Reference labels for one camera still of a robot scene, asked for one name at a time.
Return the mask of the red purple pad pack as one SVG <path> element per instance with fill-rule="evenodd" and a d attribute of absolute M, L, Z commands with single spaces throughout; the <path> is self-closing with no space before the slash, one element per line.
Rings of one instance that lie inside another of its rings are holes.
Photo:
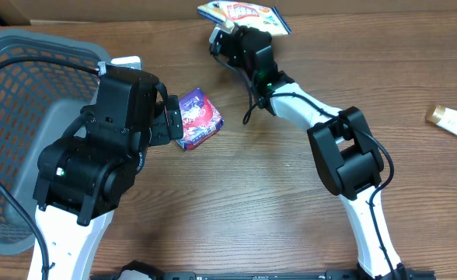
<path fill-rule="evenodd" d="M 176 142 L 184 150 L 193 150 L 215 135 L 224 119 L 208 96 L 196 88 L 179 100 L 183 122 L 183 137 Z"/>

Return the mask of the yellow snack bag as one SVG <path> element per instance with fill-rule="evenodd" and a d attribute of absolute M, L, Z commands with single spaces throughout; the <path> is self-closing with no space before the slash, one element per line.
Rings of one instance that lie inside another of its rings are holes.
<path fill-rule="evenodd" d="M 199 5 L 197 13 L 230 31 L 236 27 L 247 26 L 268 32 L 272 36 L 285 36 L 291 33 L 289 25 L 275 6 L 266 7 L 235 1 L 211 1 Z"/>

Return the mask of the white tube gold cap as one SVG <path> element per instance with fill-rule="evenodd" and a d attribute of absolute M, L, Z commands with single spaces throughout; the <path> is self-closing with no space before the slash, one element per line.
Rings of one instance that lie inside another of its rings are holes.
<path fill-rule="evenodd" d="M 434 105 L 427 111 L 426 120 L 457 135 L 457 110 Z"/>

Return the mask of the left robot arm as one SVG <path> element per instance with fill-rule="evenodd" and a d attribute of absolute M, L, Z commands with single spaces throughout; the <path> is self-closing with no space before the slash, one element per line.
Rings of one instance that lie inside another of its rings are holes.
<path fill-rule="evenodd" d="M 157 76 L 106 62 L 93 73 L 99 78 L 95 103 L 84 106 L 37 160 L 33 197 L 40 242 L 30 279 L 87 279 L 148 148 L 183 136 L 179 99 Z"/>

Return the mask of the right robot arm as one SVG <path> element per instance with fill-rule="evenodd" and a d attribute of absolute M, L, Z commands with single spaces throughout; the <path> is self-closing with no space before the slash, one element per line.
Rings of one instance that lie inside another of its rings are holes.
<path fill-rule="evenodd" d="M 266 109 L 306 132 L 315 167 L 324 187 L 342 201 L 358 245 L 358 266 L 366 279 L 399 279 L 402 262 L 386 225 L 381 178 L 392 159 L 372 136 L 356 107 L 341 110 L 306 93 L 277 67 L 272 36 L 256 28 L 229 30 L 217 25 L 210 53 L 239 74 L 249 94 L 249 109 Z"/>

